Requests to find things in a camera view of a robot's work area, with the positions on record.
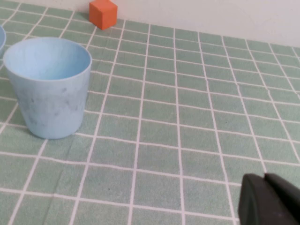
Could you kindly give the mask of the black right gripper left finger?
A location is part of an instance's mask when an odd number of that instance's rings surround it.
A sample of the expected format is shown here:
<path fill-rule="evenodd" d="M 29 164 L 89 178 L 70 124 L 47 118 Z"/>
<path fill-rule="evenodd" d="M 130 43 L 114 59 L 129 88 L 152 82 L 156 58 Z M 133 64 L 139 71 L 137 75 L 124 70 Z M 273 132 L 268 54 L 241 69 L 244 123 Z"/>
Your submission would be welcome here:
<path fill-rule="evenodd" d="M 296 224 L 271 185 L 253 173 L 243 176 L 238 215 L 241 225 Z"/>

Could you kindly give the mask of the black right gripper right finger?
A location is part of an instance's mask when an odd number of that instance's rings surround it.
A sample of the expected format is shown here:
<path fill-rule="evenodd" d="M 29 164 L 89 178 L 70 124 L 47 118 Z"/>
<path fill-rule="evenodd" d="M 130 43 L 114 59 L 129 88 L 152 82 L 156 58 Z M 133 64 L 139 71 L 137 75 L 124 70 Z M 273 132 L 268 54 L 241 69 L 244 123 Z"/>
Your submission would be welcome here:
<path fill-rule="evenodd" d="M 300 224 L 300 189 L 274 173 L 266 173 L 264 179 L 271 185 L 297 223 Z"/>

